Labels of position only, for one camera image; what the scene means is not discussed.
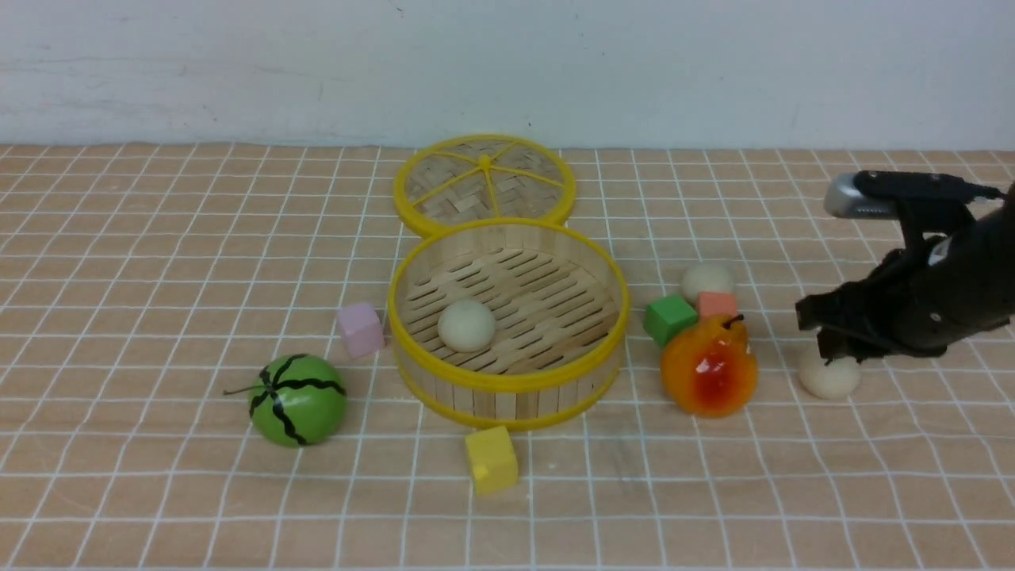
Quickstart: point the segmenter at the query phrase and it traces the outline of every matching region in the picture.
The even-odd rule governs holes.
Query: orange cube
[[[712,315],[737,315],[737,299],[733,294],[701,292],[697,299],[697,312],[701,319]]]

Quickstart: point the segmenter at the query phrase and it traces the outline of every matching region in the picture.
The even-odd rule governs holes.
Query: yellow cube
[[[492,494],[518,484],[518,457],[507,429],[499,426],[465,437],[477,495]]]

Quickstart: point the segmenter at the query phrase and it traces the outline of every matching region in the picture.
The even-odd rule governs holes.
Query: white wall
[[[1015,0],[5,0],[0,141],[1015,148]]]

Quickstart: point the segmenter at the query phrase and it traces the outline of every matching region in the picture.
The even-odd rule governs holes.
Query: toy block
[[[641,328],[656,345],[665,348],[677,334],[697,324],[697,319],[694,308],[682,296],[673,294],[649,304]]]
[[[701,292],[697,299],[697,312],[699,317],[709,317],[712,315],[736,316],[737,299],[733,294],[722,292]]]
[[[465,437],[476,495],[485,496],[518,484],[518,457],[507,429],[499,426]]]
[[[338,328],[349,358],[356,359],[384,349],[384,330],[374,306],[368,303],[338,310]]]

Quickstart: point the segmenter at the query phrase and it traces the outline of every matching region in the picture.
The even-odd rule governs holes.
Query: bamboo steamer lid
[[[574,195],[574,174],[557,153],[504,135],[436,143],[413,155],[395,177],[395,208],[422,237],[495,217],[562,225]]]

